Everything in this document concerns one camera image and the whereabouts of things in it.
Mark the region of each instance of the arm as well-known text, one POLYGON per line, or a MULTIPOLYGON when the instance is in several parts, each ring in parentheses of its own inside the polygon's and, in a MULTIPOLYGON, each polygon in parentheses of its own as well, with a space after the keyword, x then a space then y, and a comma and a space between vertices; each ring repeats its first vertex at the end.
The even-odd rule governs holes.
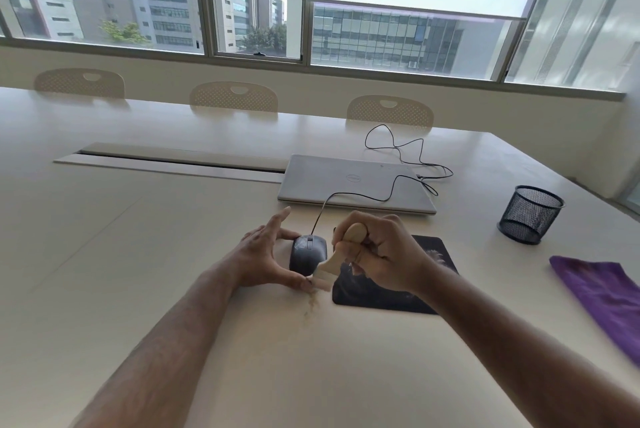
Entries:
POLYGON ((536 428, 640 426, 640 400, 599 369, 437 265, 396 216, 353 212, 335 230, 335 250, 384 288, 408 291, 456 331, 536 428), (351 224, 369 230, 364 245, 341 242, 351 224))
POLYGON ((244 235, 240 244, 196 280, 142 339, 80 414, 75 428, 179 428, 184 425, 200 373, 229 298, 238 287, 280 283, 309 292, 302 275, 273 259, 290 209, 244 235))

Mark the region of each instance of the black mouse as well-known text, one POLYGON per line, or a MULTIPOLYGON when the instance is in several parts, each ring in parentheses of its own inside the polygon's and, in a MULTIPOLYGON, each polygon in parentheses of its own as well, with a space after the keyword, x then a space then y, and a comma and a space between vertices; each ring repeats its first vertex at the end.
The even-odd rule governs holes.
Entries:
POLYGON ((326 241, 320 236, 300 236, 293 241, 289 269, 304 276, 312 275, 318 263, 326 261, 326 241))

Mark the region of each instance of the person's right hand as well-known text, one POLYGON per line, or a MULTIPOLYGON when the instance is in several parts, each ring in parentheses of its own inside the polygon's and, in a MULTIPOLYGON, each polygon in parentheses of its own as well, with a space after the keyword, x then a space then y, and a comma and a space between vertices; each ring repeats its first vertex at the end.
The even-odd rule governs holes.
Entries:
POLYGON ((354 274, 364 272, 380 287, 415 293, 420 280, 431 268, 439 266, 422 250, 397 215, 376 217, 351 212, 333 232, 335 253, 351 262, 354 274), (351 224, 361 222, 369 235, 363 244, 343 241, 351 224))

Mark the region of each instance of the purple cloth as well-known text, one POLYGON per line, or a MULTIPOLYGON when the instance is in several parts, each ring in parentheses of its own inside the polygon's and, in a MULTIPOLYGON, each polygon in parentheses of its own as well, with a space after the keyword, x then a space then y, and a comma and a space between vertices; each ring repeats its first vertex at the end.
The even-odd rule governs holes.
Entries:
POLYGON ((563 256, 552 256, 549 262, 602 330, 640 367, 640 288, 620 263, 563 256))

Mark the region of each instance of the chair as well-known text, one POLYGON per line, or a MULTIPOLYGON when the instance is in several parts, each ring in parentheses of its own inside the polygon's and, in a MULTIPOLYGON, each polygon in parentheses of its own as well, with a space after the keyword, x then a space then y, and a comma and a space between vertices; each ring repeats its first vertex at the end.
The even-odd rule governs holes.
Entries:
POLYGON ((208 82, 196 86, 191 106, 278 112, 278 96, 268 87, 245 82, 208 82))
POLYGON ((347 119, 432 127, 433 111, 425 104, 405 97, 365 95, 349 103, 347 119))
POLYGON ((40 92, 65 92, 96 97, 124 99, 124 80, 115 72, 95 68, 57 68, 36 77, 40 92))

